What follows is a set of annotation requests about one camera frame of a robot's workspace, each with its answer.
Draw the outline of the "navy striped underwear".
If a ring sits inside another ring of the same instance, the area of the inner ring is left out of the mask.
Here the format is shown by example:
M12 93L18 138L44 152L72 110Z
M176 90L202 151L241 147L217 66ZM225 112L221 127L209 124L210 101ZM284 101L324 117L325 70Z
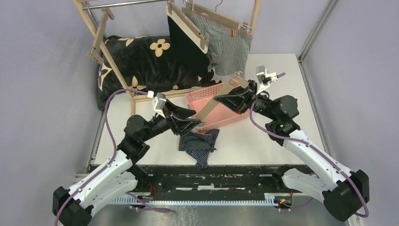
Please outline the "navy striped underwear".
M219 133L220 129L211 129L204 133L188 132L180 137L178 151L185 152L195 159L197 169L206 169L209 155L216 150L215 143Z

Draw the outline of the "black underwear cream waistband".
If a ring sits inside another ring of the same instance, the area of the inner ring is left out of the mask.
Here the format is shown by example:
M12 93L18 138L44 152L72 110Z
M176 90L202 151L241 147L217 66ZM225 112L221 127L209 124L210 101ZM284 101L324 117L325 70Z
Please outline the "black underwear cream waistband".
M171 45L178 62L197 76L208 75L209 58L186 35L186 33L168 16Z

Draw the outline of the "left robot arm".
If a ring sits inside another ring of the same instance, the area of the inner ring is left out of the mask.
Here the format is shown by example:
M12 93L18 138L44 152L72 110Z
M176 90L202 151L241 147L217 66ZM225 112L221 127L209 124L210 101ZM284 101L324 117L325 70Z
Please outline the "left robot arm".
M150 149L146 141L167 130L183 136L201 124L194 117L195 110L176 106L165 98L154 99L154 111L150 121L132 115L124 128L124 138L104 163L80 182L54 191L55 225L87 226L94 215L122 194L145 190L148 178L140 174L143 170L137 162Z

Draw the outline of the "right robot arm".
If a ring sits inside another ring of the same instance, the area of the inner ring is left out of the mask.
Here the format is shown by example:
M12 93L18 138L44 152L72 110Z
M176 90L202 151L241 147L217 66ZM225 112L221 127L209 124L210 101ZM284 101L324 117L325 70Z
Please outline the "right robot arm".
M368 175L344 166L312 142L294 121L299 115L295 97L285 95L271 99L267 91L259 90L257 83L250 81L246 88L234 88L228 94L216 95L214 100L237 114L257 113L270 119L261 130L312 170L312 174L304 174L290 166L281 167L272 178L276 191L289 188L304 193L322 203L342 222L353 215L369 216Z

